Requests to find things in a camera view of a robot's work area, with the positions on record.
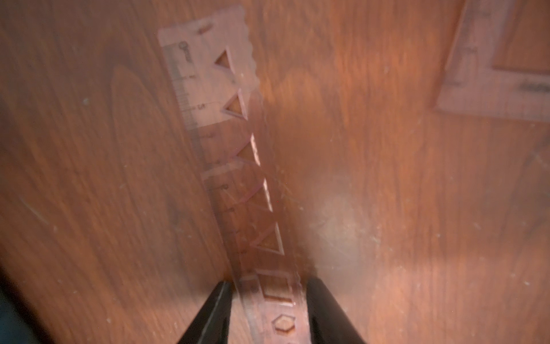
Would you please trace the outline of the clear stencil ruler with shapes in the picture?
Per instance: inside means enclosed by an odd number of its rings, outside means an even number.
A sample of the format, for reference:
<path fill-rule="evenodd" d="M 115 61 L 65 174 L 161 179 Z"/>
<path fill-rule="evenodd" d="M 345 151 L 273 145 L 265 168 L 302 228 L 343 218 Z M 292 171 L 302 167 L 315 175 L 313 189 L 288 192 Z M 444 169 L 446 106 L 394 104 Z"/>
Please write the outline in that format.
<path fill-rule="evenodd" d="M 244 8 L 162 29 L 158 41 L 252 339 L 308 343 Z"/>

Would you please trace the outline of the pink clear triangle ruler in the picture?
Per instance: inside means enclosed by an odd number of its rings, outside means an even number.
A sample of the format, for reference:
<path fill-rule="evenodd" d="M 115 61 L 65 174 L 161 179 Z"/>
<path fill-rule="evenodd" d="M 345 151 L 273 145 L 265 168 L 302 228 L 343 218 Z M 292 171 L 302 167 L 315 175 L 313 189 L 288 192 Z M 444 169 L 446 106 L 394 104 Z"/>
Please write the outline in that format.
<path fill-rule="evenodd" d="M 447 113 L 549 121 L 549 76 L 498 68 L 513 1 L 466 1 L 435 107 Z"/>

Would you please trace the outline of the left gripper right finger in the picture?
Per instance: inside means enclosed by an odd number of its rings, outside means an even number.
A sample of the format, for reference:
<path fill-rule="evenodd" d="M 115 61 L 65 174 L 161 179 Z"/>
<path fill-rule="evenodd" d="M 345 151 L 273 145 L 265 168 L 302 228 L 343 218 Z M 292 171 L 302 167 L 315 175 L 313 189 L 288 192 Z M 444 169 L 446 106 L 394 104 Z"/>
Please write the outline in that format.
<path fill-rule="evenodd" d="M 365 344 L 321 279 L 308 280 L 306 300 L 312 343 Z"/>

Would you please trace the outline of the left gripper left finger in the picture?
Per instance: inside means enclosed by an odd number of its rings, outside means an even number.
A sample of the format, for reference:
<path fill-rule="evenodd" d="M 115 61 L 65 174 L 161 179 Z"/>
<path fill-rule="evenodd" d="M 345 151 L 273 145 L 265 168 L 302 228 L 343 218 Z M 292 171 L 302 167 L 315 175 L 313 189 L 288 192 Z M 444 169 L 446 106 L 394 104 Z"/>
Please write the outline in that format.
<path fill-rule="evenodd" d="M 232 300 L 232 283 L 219 282 L 178 344 L 227 344 Z"/>

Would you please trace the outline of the teal plastic storage box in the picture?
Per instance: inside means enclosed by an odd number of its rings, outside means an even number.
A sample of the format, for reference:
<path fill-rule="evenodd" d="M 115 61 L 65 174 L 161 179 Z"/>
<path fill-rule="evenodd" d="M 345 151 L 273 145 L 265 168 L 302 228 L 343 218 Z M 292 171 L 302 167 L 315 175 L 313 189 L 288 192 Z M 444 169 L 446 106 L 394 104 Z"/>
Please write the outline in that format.
<path fill-rule="evenodd" d="M 38 344 L 40 339 L 27 320 L 24 307 L 1 277 L 1 344 Z"/>

